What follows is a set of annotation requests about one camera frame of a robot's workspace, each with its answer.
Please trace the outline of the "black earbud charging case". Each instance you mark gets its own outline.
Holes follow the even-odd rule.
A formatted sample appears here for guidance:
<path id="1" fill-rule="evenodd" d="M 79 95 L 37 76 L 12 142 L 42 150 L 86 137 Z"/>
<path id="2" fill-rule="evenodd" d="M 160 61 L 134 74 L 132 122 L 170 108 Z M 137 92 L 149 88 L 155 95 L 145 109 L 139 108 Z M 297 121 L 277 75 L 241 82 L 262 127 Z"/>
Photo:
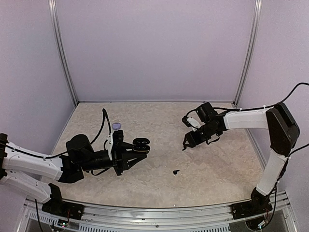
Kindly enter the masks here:
<path id="1" fill-rule="evenodd" d="M 149 152 L 150 151 L 150 140 L 147 138 L 136 138 L 132 142 L 132 149 L 136 152 Z"/>

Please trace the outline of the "lilac earbud charging case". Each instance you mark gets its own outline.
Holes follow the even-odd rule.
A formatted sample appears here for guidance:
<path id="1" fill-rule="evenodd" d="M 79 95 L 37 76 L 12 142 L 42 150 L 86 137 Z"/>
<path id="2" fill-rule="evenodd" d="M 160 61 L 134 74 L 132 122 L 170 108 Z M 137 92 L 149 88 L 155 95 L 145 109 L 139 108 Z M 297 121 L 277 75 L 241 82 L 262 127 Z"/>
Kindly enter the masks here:
<path id="1" fill-rule="evenodd" d="M 119 122 L 113 123 L 112 129 L 115 130 L 115 131 L 120 130 L 121 129 L 121 123 L 119 123 Z"/>

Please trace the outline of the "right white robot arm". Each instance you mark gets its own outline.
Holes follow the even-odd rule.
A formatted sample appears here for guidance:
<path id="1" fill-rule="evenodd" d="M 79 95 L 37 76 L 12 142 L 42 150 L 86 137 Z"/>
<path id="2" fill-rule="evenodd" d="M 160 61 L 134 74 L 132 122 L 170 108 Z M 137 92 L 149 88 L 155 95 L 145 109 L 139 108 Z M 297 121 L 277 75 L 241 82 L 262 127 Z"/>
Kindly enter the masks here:
<path id="1" fill-rule="evenodd" d="M 288 165 L 300 136 L 300 128 L 284 103 L 253 109 L 214 107 L 206 102 L 186 113 L 182 122 L 191 128 L 183 140 L 183 149 L 218 141 L 228 131 L 263 131 L 268 140 L 268 157 L 263 174 L 252 191 L 247 211 L 256 215 L 266 206 L 267 197 L 276 187 Z"/>

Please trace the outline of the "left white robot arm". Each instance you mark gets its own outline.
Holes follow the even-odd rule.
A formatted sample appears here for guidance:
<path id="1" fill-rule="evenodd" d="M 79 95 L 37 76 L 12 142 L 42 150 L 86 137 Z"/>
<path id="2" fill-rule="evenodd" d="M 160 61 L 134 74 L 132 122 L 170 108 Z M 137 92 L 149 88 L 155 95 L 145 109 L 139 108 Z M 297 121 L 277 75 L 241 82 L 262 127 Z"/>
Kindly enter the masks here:
<path id="1" fill-rule="evenodd" d="M 132 143 L 124 142 L 122 130 L 115 130 L 107 139 L 109 148 L 95 151 L 88 137 L 78 134 L 66 142 L 66 152 L 59 156 L 23 149 L 0 135 L 0 182 L 11 186 L 36 201 L 48 204 L 57 215 L 67 211 L 61 191 L 52 183 L 41 182 L 29 174 L 50 178 L 59 183 L 73 184 L 84 178 L 84 173 L 99 171 L 100 174 L 114 169 L 120 176 L 136 163 L 147 157 L 150 141 L 136 138 Z"/>

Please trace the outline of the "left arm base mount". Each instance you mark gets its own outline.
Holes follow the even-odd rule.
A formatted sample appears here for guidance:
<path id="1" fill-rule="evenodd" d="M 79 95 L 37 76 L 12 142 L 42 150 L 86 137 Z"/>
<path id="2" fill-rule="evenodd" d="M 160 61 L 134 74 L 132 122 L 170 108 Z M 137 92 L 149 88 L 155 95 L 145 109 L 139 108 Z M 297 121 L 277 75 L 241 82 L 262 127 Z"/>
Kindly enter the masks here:
<path id="1" fill-rule="evenodd" d="M 58 186 L 52 183 L 48 186 L 51 190 L 50 199 L 42 205 L 42 211 L 67 219 L 80 220 L 84 212 L 84 205 L 64 201 Z"/>

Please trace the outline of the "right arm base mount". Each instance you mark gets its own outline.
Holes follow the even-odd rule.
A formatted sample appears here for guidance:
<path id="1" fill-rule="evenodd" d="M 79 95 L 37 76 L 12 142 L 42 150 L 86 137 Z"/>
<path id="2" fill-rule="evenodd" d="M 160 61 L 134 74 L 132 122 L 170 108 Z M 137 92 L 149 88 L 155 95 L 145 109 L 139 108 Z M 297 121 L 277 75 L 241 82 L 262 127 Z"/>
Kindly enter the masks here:
<path id="1" fill-rule="evenodd" d="M 270 194 L 264 196 L 254 188 L 248 201 L 231 204 L 233 219 L 247 218 L 271 211 L 273 208 L 269 198 Z"/>

